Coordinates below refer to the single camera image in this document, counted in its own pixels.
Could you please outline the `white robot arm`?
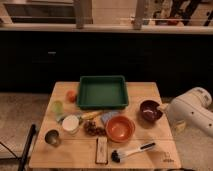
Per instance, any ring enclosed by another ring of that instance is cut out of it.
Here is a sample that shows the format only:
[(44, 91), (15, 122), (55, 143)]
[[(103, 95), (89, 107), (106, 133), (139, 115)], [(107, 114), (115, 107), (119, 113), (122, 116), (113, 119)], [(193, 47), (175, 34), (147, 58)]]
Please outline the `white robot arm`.
[(166, 113), (194, 124), (213, 138), (213, 112), (208, 110), (211, 94), (202, 87), (195, 87), (175, 97), (166, 107)]

